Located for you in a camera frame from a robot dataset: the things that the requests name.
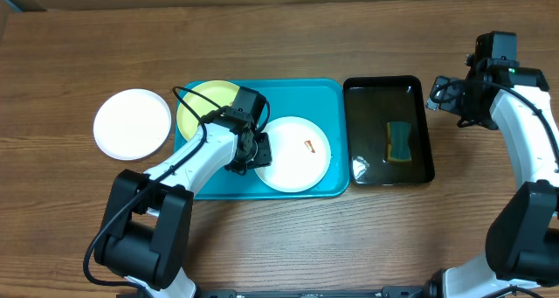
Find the black wire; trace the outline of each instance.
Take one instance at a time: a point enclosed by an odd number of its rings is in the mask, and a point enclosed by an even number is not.
[[[193,90],[190,89],[190,88],[186,88],[186,87],[173,87],[173,94],[175,94],[175,97],[176,97],[179,101],[181,101],[181,104],[183,104],[183,106],[186,106],[186,104],[184,103],[184,100],[181,98],[181,96],[179,96],[179,95],[176,93],[176,90],[177,90],[177,89],[180,89],[180,90],[182,90],[182,91],[184,91],[184,92],[189,92],[189,93],[194,94],[194,95],[196,95],[196,96],[198,96],[198,97],[202,97],[202,99],[204,99],[204,100],[208,101],[210,104],[216,106],[216,108],[221,108],[221,106],[219,106],[215,101],[213,101],[213,100],[211,100],[210,98],[208,98],[208,97],[202,95],[202,94],[199,93],[199,92],[193,91]],[[191,109],[192,109],[192,108],[189,107],[190,112],[191,112],[191,113],[194,113],[194,110],[191,110]]]
[[[553,134],[553,129],[551,129],[551,126],[549,125],[548,120],[543,115],[542,110],[538,109],[532,102],[530,102],[530,100],[526,99],[526,97],[524,97],[521,94],[515,92],[515,90],[513,90],[510,87],[506,87],[506,86],[496,84],[496,83],[492,83],[492,82],[485,82],[485,81],[482,81],[482,80],[455,80],[455,81],[448,82],[444,85],[441,85],[440,87],[435,88],[431,92],[431,95],[429,96],[429,98],[436,103],[445,103],[445,102],[449,102],[449,101],[457,99],[458,97],[460,97],[461,94],[456,94],[453,97],[451,97],[449,99],[446,99],[446,100],[441,100],[437,97],[438,92],[440,92],[444,89],[447,89],[448,87],[451,87],[453,84],[462,85],[462,90],[464,89],[465,84],[487,85],[489,87],[495,87],[495,88],[498,88],[500,90],[504,90],[505,92],[507,92],[509,94],[512,94],[518,100],[522,101],[526,106],[528,106],[534,112],[534,114],[542,122],[543,129],[545,129],[545,132],[548,135],[549,143],[551,144],[551,149],[553,150],[553,155],[556,158],[556,163],[559,163],[559,145],[557,145],[557,140],[556,140],[556,138]]]
[[[511,293],[513,295],[516,295],[516,292],[521,292],[524,293],[526,295],[532,296],[534,298],[543,298],[542,296],[536,294],[535,292],[525,289],[525,288],[520,288],[518,286],[510,286],[507,288],[503,288],[501,290],[497,290],[496,292],[489,294],[489,295],[485,295],[483,296],[483,298],[499,298],[503,295],[506,295],[508,293]]]
[[[219,107],[219,105],[217,103],[215,103],[213,100],[210,100],[209,98],[207,98],[207,97],[203,96],[202,94],[199,94],[199,93],[197,93],[197,92],[195,92],[191,89],[184,88],[184,87],[173,87],[172,91],[173,91],[173,94],[175,95],[175,97],[179,100],[179,102],[183,106],[185,106],[192,113],[192,115],[194,115],[194,117],[198,120],[198,122],[201,121],[200,116],[194,111],[194,109],[192,109],[192,107],[190,107],[188,104],[186,104],[186,102],[184,102],[183,98],[176,92],[177,89],[181,89],[181,90],[193,93],[195,95],[198,95],[198,96],[204,98],[205,100],[207,100],[208,102],[212,103],[216,107]],[[171,165],[167,171],[163,172],[155,180],[150,181],[149,184],[145,188],[140,190],[140,192],[138,192],[138,194],[136,194],[132,199],[130,199],[130,201],[128,201],[128,203],[126,203],[124,206],[122,206],[122,208],[107,222],[107,224],[104,225],[103,227],[101,227],[100,231],[97,233],[95,238],[93,238],[93,240],[89,244],[89,247],[87,248],[86,255],[84,256],[84,264],[83,264],[84,275],[86,276],[88,281],[92,282],[95,285],[100,285],[100,286],[110,286],[110,287],[128,286],[128,287],[131,287],[131,288],[136,288],[136,289],[141,290],[141,291],[145,290],[145,288],[142,285],[136,284],[136,283],[133,283],[133,282],[130,282],[130,281],[103,281],[103,280],[96,279],[95,277],[93,277],[93,275],[91,275],[91,272],[89,271],[89,260],[91,259],[93,249],[99,243],[100,238],[107,232],[107,230],[114,224],[114,222],[120,216],[122,216],[122,214],[125,214],[125,213],[128,214],[128,212],[133,207],[135,207],[135,205],[138,202],[140,202],[145,197],[145,195],[148,194],[149,191],[156,184],[159,184],[164,178],[168,177],[173,172],[175,172],[181,165],[183,165],[191,157],[193,157],[198,152],[198,150],[200,150],[200,148],[202,148],[204,143],[206,143],[208,130],[206,129],[205,124],[200,124],[200,126],[202,127],[202,131],[203,131],[202,139],[200,140],[200,143],[187,156],[183,157],[175,165]]]
[[[262,125],[259,128],[257,128],[256,131],[254,131],[255,135],[259,135],[260,133],[262,133],[262,131],[268,124],[268,120],[270,120],[270,102],[268,102],[268,100],[266,100],[266,108],[268,109],[268,113],[266,114],[266,119],[264,120],[264,123],[262,123]]]

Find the wooden table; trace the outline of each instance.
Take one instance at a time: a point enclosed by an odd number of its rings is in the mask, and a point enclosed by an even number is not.
[[[464,78],[476,37],[500,30],[518,33],[519,61],[543,70],[557,100],[558,17],[559,0],[10,15],[0,44],[0,295],[114,296],[87,283],[84,251],[114,177],[162,161],[173,135],[140,162],[103,155],[93,118],[112,94],[143,87],[175,105],[170,88],[192,80],[413,74],[426,96],[437,75]],[[202,288],[363,289],[423,284],[466,262],[483,251],[515,187],[500,133],[458,129],[457,119],[427,113],[430,184],[350,185],[333,199],[196,202],[188,275]],[[558,288],[540,293],[559,297]]]

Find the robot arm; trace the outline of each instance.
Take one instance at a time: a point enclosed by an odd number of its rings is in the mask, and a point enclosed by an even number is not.
[[[207,131],[203,146],[199,146],[204,139],[201,125],[188,143],[145,174],[122,171],[114,180],[102,226],[143,188],[152,189],[127,216],[118,217],[107,227],[94,248],[95,261],[141,284],[154,298],[191,298],[196,286],[184,274],[182,257],[188,244],[193,198],[222,167],[244,175],[249,169],[271,163],[267,134],[256,129],[265,104],[263,95],[241,87],[231,107],[201,118]],[[160,183],[154,181],[187,156],[190,159],[174,173]],[[155,229],[134,222],[132,212],[157,216]]]
[[[549,93],[541,91],[538,87],[516,86],[514,90],[542,110],[557,137],[559,133],[551,114]],[[554,268],[555,273],[559,273],[557,257],[554,258],[553,255],[548,256],[547,254],[547,250],[552,251],[549,248],[552,245],[542,242],[546,235],[549,237],[554,234],[553,232],[548,233],[547,228],[555,209],[556,195],[553,192],[537,192],[538,188],[522,188],[525,183],[534,184],[541,179],[549,181],[552,186],[559,186],[559,174],[556,173],[557,164],[546,132],[542,123],[533,115],[533,111],[505,91],[497,93],[490,113],[503,134],[519,192],[517,192],[517,198],[511,202],[511,206],[507,207],[510,211],[503,212],[490,229],[487,235],[486,251],[465,265],[451,268],[443,273],[443,293],[444,297],[448,298],[483,297],[510,286],[526,289],[539,287],[537,277],[529,277],[530,275],[521,275],[520,278],[511,279],[505,277],[508,280],[500,280],[489,265],[491,263],[497,271],[504,270],[505,274],[512,276],[513,270],[517,268],[515,266],[517,260],[521,260],[522,255],[526,257],[526,254],[522,254],[522,252],[525,253],[527,249],[534,255],[543,255],[543,258],[540,257],[538,260],[543,259],[544,265],[548,266],[547,269]],[[516,218],[524,219],[526,215],[528,215],[526,220],[519,222],[517,219],[515,224]],[[542,269],[546,267],[535,268],[537,270],[528,272],[528,274],[536,276],[545,273]],[[545,277],[551,275],[553,274],[545,273]],[[522,276],[528,276],[532,281],[522,279]]]
[[[438,108],[460,115],[459,127],[477,124],[501,131],[518,191],[491,225],[485,252],[433,275],[425,285],[424,294],[430,294],[425,297],[485,297],[500,289],[506,294],[510,287],[559,283],[559,232],[549,228],[559,186],[552,139],[558,139],[559,132],[542,72],[520,68],[515,49],[514,34],[481,35],[475,55],[468,56],[466,64],[472,69],[466,80],[438,77],[431,91],[427,107],[435,110],[433,99],[443,100]],[[441,86],[449,89],[439,90]],[[551,135],[533,109],[510,92],[494,89],[497,86],[511,87],[541,109]]]
[[[543,115],[559,140],[559,131],[551,114],[548,92],[539,87],[516,85],[517,93],[542,110]],[[505,91],[499,91],[490,108],[491,118],[503,134],[513,164],[516,189],[525,182],[547,180],[559,187],[557,163],[542,123],[524,103]]]

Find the yellow sponge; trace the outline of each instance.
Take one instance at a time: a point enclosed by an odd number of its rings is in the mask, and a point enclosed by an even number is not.
[[[410,137],[411,124],[403,121],[386,123],[386,161],[389,163],[407,163],[411,161]]]

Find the teal tray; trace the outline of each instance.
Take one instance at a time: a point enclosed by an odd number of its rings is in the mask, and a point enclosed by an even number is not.
[[[218,170],[198,192],[196,199],[245,200],[276,198],[332,198],[342,194],[349,185],[349,154],[342,87],[330,79],[230,80],[236,85],[255,89],[270,102],[270,121],[284,116],[298,116],[314,122],[322,129],[332,149],[326,175],[313,188],[295,193],[276,191],[265,185],[254,170],[240,176],[225,169]],[[189,83],[194,88],[203,81]],[[266,118],[266,110],[260,124]],[[175,151],[186,140],[175,127]]]

